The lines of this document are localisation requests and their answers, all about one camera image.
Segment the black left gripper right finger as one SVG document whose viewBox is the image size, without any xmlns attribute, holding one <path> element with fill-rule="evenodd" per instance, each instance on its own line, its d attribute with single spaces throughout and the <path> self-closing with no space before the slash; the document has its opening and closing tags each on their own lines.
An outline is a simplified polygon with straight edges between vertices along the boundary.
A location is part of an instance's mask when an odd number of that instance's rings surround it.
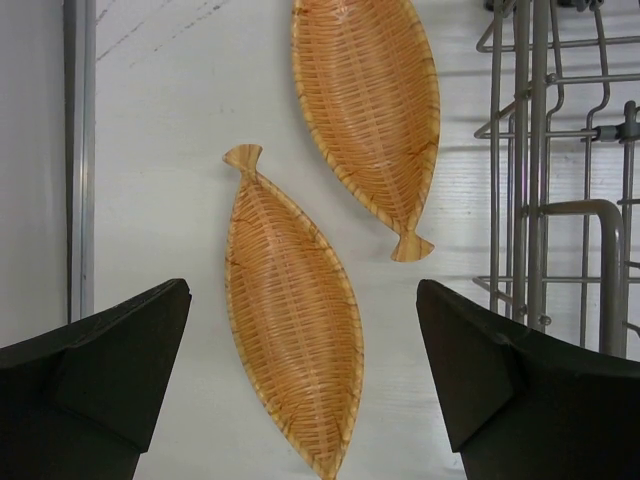
<svg viewBox="0 0 640 480">
<path fill-rule="evenodd" d="M 639 366 L 422 280 L 416 308 L 453 452 L 470 479 L 635 479 Z"/>
</svg>

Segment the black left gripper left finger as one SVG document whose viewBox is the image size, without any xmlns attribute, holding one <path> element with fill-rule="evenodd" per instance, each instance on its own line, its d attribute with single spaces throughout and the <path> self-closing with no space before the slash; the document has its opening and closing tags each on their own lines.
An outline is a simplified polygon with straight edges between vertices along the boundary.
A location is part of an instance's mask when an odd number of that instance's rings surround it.
<svg viewBox="0 0 640 480">
<path fill-rule="evenodd" d="M 191 293 L 168 280 L 1 350 L 4 479 L 131 479 L 149 450 Z"/>
</svg>

